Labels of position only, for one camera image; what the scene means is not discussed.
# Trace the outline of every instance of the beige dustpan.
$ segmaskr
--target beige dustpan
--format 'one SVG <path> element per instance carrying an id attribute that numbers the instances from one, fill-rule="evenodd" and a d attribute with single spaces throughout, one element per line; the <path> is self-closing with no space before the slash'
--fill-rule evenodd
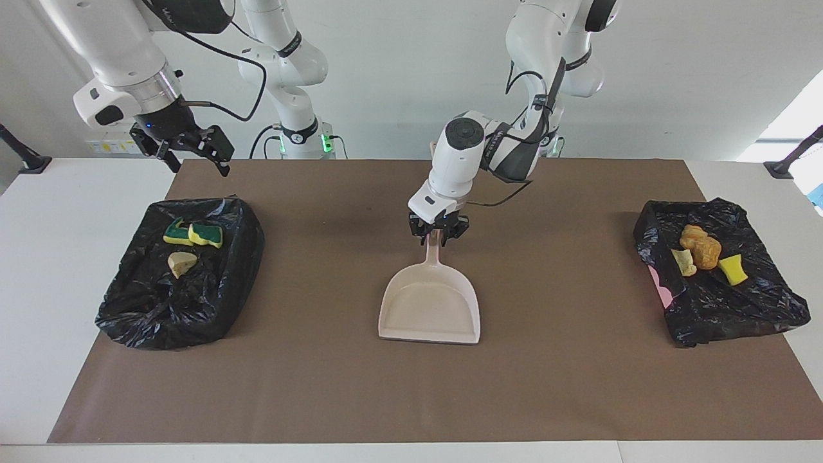
<path id="1" fill-rule="evenodd" d="M 425 262 L 394 275 L 383 295 L 378 335 L 430 343 L 477 344 L 480 309 L 468 278 L 439 262 L 441 230 L 426 238 Z"/>

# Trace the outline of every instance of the garbage bag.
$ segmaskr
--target garbage bag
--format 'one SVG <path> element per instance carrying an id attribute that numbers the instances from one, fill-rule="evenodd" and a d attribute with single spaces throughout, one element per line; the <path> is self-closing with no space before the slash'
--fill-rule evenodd
<path id="1" fill-rule="evenodd" d="M 223 245 L 172 245 L 163 241 L 178 217 L 220 226 Z M 95 323 L 130 348 L 173 349 L 216 341 L 234 324 L 254 284 L 264 247 L 263 229 L 238 198 L 154 203 L 137 228 L 109 285 Z M 195 254 L 197 264 L 179 279 L 172 252 Z"/>
<path id="2" fill-rule="evenodd" d="M 731 286 L 720 268 L 683 277 L 671 249 L 682 250 L 683 227 L 702 227 L 723 245 L 721 259 L 742 255 L 748 279 Z M 746 211 L 724 199 L 708 203 L 649 201 L 635 225 L 640 258 L 657 272 L 673 302 L 665 309 L 669 334 L 684 347 L 720 339 L 782 333 L 811 320 L 805 299 L 792 292 L 751 227 Z"/>

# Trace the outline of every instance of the green led indicator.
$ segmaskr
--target green led indicator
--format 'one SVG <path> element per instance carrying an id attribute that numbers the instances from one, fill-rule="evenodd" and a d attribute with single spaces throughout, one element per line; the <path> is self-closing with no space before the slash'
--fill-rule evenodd
<path id="1" fill-rule="evenodd" d="M 334 150 L 334 142 L 332 139 L 325 133 L 321 134 L 320 138 L 323 140 L 323 151 L 332 152 Z"/>

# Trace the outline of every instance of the black stand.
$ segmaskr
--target black stand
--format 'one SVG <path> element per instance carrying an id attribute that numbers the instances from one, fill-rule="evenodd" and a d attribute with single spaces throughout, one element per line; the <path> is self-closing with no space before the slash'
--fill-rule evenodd
<path id="1" fill-rule="evenodd" d="M 821 138 L 823 138 L 823 125 L 818 127 L 812 135 L 809 135 L 809 138 L 800 142 L 800 144 L 794 148 L 794 151 L 789 153 L 785 159 L 777 162 L 764 162 L 763 165 L 766 166 L 766 170 L 769 171 L 775 179 L 793 179 L 792 174 L 788 173 L 788 168 L 793 162 L 800 159 L 800 156 L 802 156 L 804 152 L 807 152 L 809 148 L 818 143 Z"/>
<path id="2" fill-rule="evenodd" d="M 21 174 L 39 174 L 45 171 L 46 166 L 48 166 L 52 160 L 50 156 L 41 156 L 37 154 L 35 150 L 27 147 L 23 142 L 15 138 L 3 124 L 0 124 L 0 138 L 23 160 L 23 167 L 19 170 Z"/>

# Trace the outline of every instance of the brown paper sheet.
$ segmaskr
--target brown paper sheet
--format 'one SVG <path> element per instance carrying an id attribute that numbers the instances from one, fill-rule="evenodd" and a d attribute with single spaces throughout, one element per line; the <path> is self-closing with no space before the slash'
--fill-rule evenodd
<path id="1" fill-rule="evenodd" d="M 381 340 L 389 279 L 420 262 L 425 161 L 186 161 L 170 199 L 237 194 L 267 234 L 228 336 L 179 352 L 98 337 L 49 442 L 823 438 L 782 335 L 676 348 L 631 231 L 649 199 L 703 200 L 680 161 L 545 160 L 464 210 L 444 262 L 474 284 L 477 346 Z M 481 173 L 473 198 L 510 192 Z"/>

